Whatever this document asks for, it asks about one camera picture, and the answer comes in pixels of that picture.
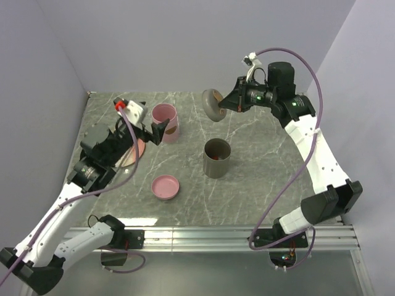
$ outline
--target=white wall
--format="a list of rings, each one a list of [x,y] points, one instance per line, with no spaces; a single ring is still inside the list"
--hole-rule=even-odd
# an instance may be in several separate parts
[[[22,240],[59,194],[85,102],[37,2],[1,0],[0,249]],[[0,295],[20,285],[11,276]]]
[[[318,69],[355,0],[38,0],[89,91],[231,90],[243,57],[294,49]],[[296,84],[309,72],[286,54]]]
[[[395,279],[394,11],[393,0],[357,0],[318,71],[323,132],[341,166],[364,187],[346,218],[377,295],[385,296],[394,295]]]

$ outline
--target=pink cup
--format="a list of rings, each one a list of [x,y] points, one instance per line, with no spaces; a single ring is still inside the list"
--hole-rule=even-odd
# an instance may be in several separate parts
[[[170,119],[170,122],[166,126],[162,142],[168,144],[175,142],[180,135],[180,129],[178,128],[177,111],[175,110],[175,107],[170,104],[161,103],[156,105],[152,110],[153,122],[161,123],[166,119]]]

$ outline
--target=gray cup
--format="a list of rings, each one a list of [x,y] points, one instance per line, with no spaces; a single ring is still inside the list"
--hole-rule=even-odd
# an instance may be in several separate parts
[[[204,145],[203,172],[212,179],[221,178],[229,169],[230,145],[223,139],[211,139]]]

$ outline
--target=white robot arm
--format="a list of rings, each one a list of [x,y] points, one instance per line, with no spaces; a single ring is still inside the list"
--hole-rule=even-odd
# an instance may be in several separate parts
[[[257,56],[268,51],[288,52],[307,65],[300,56],[287,49],[276,47],[257,54],[252,52],[243,60],[250,69],[246,76],[237,78],[233,90],[218,100],[218,91],[208,89],[203,92],[202,103],[206,115],[216,122],[225,118],[226,109],[247,112],[252,106],[270,108],[272,115],[292,138],[305,161],[310,154],[313,138],[316,137],[315,149],[307,164],[315,195],[303,199],[300,207],[275,220],[274,238],[281,239],[347,213],[362,193],[362,186],[358,181],[352,182],[341,169],[322,131],[316,129],[316,112],[308,97],[296,94],[294,68],[290,63],[271,63],[268,65],[267,80],[265,75],[264,83],[258,83],[254,79],[254,72],[257,69],[263,70]]]
[[[116,98],[114,104],[117,110],[120,107],[123,109],[125,116],[119,117],[115,131],[112,132],[106,125],[94,125],[88,129],[81,141],[80,161],[68,175],[67,183],[47,214],[16,247],[0,251],[0,262],[38,295],[53,289],[65,270],[93,250],[103,246],[122,249],[126,242],[129,245],[131,239],[137,242],[130,249],[143,247],[139,230],[125,231],[125,225],[110,215],[100,218],[82,234],[62,242],[73,223],[92,208],[99,195],[97,192],[104,191],[115,176],[114,165],[133,144],[129,128],[133,128],[136,138],[159,145],[170,121],[158,125],[153,123],[150,133],[142,124],[147,113],[144,102]],[[128,127],[125,118],[132,125]],[[76,198],[89,192],[90,196]]]

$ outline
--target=gray marble surface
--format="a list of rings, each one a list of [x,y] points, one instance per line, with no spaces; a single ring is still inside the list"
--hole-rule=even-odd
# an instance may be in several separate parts
[[[208,224],[254,224],[267,205],[302,165],[302,157],[291,138],[269,109],[253,107],[246,113],[229,111],[219,122],[210,121],[201,105],[201,94],[190,92],[93,93],[86,106],[80,131],[105,123],[111,128],[117,120],[112,100],[116,96],[146,101],[148,109],[161,102],[177,108],[180,138],[174,144],[148,143],[137,172],[128,184],[102,194],[90,213],[111,214],[117,218],[152,218],[147,224],[159,226],[202,226]],[[151,113],[144,121],[151,123]],[[231,146],[228,173],[210,179],[202,171],[202,151],[206,141],[226,139]],[[78,161],[77,147],[72,165]],[[125,178],[130,168],[122,169],[113,183]],[[157,199],[151,183],[160,175],[173,175],[180,182],[178,195],[168,201]],[[305,171],[283,194],[264,224],[289,213],[301,199],[313,194]],[[86,217],[76,226],[86,226]]]

